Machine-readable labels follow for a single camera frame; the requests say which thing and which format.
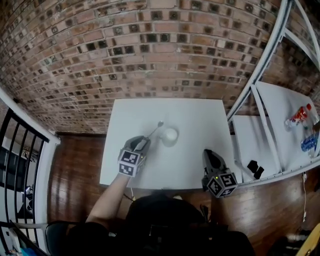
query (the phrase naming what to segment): person's arm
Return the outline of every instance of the person's arm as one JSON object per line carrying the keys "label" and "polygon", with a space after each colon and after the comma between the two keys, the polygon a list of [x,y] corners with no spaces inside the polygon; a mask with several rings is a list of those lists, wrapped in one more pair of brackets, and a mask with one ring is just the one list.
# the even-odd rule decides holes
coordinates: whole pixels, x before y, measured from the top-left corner
{"label": "person's arm", "polygon": [[109,229],[109,221],[117,216],[129,176],[118,174],[93,206],[86,223],[95,222]]}

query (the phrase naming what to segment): wooden floor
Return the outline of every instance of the wooden floor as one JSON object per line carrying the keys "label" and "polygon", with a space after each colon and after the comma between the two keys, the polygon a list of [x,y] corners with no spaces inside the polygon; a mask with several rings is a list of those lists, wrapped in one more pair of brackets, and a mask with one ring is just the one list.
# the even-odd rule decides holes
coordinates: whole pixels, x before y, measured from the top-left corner
{"label": "wooden floor", "polygon": [[[105,139],[97,137],[62,136],[52,164],[48,193],[48,220],[82,221],[105,188],[99,185]],[[307,173],[306,221],[302,176],[283,181],[238,189],[233,195],[212,200],[199,190],[179,195],[197,208],[206,205],[212,219],[229,225],[230,230],[245,233],[256,255],[266,255],[276,239],[295,234],[298,229],[312,229],[320,222],[320,191],[314,192],[317,170]],[[134,190],[138,198],[150,191]],[[124,218],[130,201],[123,199],[119,217]]]}

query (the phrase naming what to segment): black railing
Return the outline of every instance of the black railing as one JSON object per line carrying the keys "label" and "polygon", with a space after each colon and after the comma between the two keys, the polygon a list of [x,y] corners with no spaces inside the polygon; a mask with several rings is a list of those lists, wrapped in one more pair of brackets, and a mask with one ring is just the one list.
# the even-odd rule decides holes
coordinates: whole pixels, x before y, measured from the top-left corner
{"label": "black railing", "polygon": [[[14,143],[15,143],[15,139],[18,133],[18,129],[19,127],[23,127],[25,128],[25,132],[23,135],[23,139],[20,145],[20,150],[19,150],[19,155],[18,155],[18,162],[16,165],[16,169],[15,169],[15,174],[14,174],[14,217],[15,217],[15,222],[18,222],[18,211],[17,211],[17,186],[18,186],[18,175],[19,175],[19,170],[21,165],[21,159],[23,158],[23,152],[24,152],[24,146],[26,143],[26,138],[27,135],[30,133],[33,135],[33,139],[32,139],[32,143],[29,149],[29,155],[27,157],[26,160],[26,164],[24,165],[24,179],[23,179],[23,196],[22,196],[22,207],[23,207],[23,218],[24,218],[24,223],[27,223],[27,180],[28,180],[28,174],[29,174],[29,167],[30,167],[30,162],[32,160],[32,156],[33,156],[33,151],[34,151],[34,147],[35,147],[35,142],[36,139],[39,138],[41,140],[41,144],[40,144],[40,149],[38,152],[38,156],[37,156],[37,160],[36,160],[36,165],[35,165],[35,172],[34,172],[34,178],[33,178],[33,192],[32,192],[32,222],[35,224],[36,223],[36,216],[35,216],[35,193],[36,193],[36,180],[37,180],[37,174],[38,174],[38,168],[39,168],[39,161],[40,161],[40,156],[41,156],[41,152],[44,146],[44,143],[48,143],[49,139],[45,136],[43,136],[41,133],[39,133],[38,131],[36,131],[33,127],[31,127],[29,124],[27,124],[25,121],[23,121],[20,117],[18,117],[13,111],[12,109],[9,109],[8,112],[5,115],[5,118],[3,120],[1,129],[0,129],[0,146],[3,144],[4,138],[5,138],[5,134],[7,132],[7,128],[9,125],[10,120],[15,120],[16,121],[16,126],[13,132],[13,136],[11,139],[11,144],[9,147],[9,153],[8,153],[8,157],[7,157],[7,161],[5,163],[5,177],[4,177],[4,204],[5,204],[5,217],[6,217],[6,223],[10,223],[10,218],[9,218],[9,212],[8,212],[8,176],[9,176],[9,165],[10,165],[10,161],[12,158],[12,154],[13,153],[13,148],[14,148]],[[3,224],[4,222],[1,222],[0,225],[0,240],[3,244],[3,248],[6,251],[6,253],[9,253],[8,250],[8,246],[6,244],[6,240],[4,237],[4,233],[2,228],[6,228],[7,225]],[[29,232],[28,229],[26,229],[26,237],[28,239],[30,239],[29,236]],[[36,229],[34,229],[34,237],[35,237],[35,243],[37,246],[39,246],[38,244],[38,236],[37,236],[37,232]]]}

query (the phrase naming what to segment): black and white marker cube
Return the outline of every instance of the black and white marker cube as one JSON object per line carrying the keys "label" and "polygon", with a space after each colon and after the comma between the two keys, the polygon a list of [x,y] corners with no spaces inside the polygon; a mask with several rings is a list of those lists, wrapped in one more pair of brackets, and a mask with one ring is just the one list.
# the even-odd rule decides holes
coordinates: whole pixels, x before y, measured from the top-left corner
{"label": "black and white marker cube", "polygon": [[144,167],[145,160],[139,153],[122,150],[118,159],[119,173],[135,177]]}
{"label": "black and white marker cube", "polygon": [[233,172],[213,175],[207,184],[207,188],[216,198],[231,195],[237,186],[236,176]]}

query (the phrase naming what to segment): white table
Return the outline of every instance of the white table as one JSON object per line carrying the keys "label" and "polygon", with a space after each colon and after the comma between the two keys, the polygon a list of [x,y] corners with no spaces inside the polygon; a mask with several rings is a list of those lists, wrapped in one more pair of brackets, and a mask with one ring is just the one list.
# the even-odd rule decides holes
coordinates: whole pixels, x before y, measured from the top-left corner
{"label": "white table", "polygon": [[[109,185],[118,173],[118,156],[125,142],[147,136],[164,121],[151,137],[145,167],[131,179],[129,187],[141,189],[199,189],[204,175],[204,149],[218,153],[227,167],[235,168],[233,145],[222,100],[211,99],[117,99],[114,102],[105,140],[100,183]],[[176,128],[175,146],[165,147],[158,135],[168,127]]]}

